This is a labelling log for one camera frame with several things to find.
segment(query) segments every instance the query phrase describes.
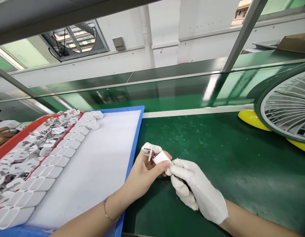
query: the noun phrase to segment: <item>gloved hand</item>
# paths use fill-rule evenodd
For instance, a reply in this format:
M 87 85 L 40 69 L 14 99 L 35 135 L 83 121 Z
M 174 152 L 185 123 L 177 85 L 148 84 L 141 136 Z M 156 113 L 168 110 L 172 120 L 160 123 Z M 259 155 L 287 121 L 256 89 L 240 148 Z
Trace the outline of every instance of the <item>gloved hand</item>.
M 221 224 L 228 211 L 223 195 L 218 191 L 197 164 L 187 160 L 175 159 L 169 169 L 171 183 L 181 201 L 193 210 L 200 210 L 209 221 Z

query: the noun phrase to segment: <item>blue tray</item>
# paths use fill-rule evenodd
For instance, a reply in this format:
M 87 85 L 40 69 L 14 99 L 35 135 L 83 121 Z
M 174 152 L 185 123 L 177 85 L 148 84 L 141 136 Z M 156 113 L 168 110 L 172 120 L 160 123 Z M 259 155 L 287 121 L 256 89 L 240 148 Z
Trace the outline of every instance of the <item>blue tray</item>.
M 128 175 L 130 173 L 130 170 L 132 169 L 133 163 L 134 163 L 139 129 L 140 129 L 140 124 L 142 122 L 144 109 L 145 109 L 145 106 L 133 106 L 133 107 L 124 107 L 124 108 L 117 108 L 117 109 L 94 110 L 94 111 L 101 111 L 104 114 L 105 113 L 124 112 L 124 111 L 135 111 L 135 110 L 141 111 L 139 119 L 138 119 L 135 136 L 134 136 L 132 150 L 131 150 L 130 157 L 129 157 L 129 164 L 127 167 L 125 180 L 127 179 Z M 114 237 L 120 237 L 122 235 L 124 216 L 125 216 L 125 212 L 122 213 L 120 219 L 117 221 L 117 223 L 115 225 Z M 55 231 L 54 229 L 43 229 L 43 228 L 38 228 L 38 227 L 23 224 L 23 225 L 9 228 L 9 229 L 0 230 L 0 236 L 3 236 L 3 237 L 16 237 L 16 236 L 17 237 L 48 237 L 54 231 Z

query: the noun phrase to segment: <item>workbench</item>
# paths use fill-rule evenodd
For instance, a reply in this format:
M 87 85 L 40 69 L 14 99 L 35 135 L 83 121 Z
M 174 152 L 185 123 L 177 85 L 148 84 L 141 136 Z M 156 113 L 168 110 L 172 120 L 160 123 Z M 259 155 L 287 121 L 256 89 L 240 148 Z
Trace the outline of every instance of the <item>workbench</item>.
M 233 112 L 143 119 L 137 154 L 145 142 L 162 146 L 174 159 L 196 162 L 226 199 L 304 233 L 305 152 L 285 138 L 252 127 Z M 170 177 L 158 178 L 126 210 L 123 232 L 158 237 L 229 236 L 185 206 Z

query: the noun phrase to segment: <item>wrist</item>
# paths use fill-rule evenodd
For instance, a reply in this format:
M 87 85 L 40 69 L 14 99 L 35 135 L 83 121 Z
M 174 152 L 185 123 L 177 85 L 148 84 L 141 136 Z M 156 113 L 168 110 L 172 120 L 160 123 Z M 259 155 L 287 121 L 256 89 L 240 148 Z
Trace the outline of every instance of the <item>wrist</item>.
M 116 194 L 120 199 L 121 205 L 125 208 L 127 208 L 135 201 L 132 196 L 132 191 L 125 184 L 123 184 L 122 187 L 116 191 Z

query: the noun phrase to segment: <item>bracelet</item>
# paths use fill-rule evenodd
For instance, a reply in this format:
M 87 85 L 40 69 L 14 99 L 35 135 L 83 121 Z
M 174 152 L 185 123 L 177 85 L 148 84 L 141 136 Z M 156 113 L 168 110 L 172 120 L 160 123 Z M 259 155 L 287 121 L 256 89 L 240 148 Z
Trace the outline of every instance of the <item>bracelet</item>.
M 107 217 L 110 221 L 117 222 L 121 216 L 119 216 L 116 220 L 113 220 L 113 219 L 111 219 L 111 218 L 109 217 L 109 215 L 108 215 L 107 212 L 106 212 L 106 201 L 107 201 L 107 199 L 108 199 L 108 197 L 107 197 L 106 199 L 104 199 L 104 201 L 103 201 L 104 213 L 105 213 L 106 217 Z

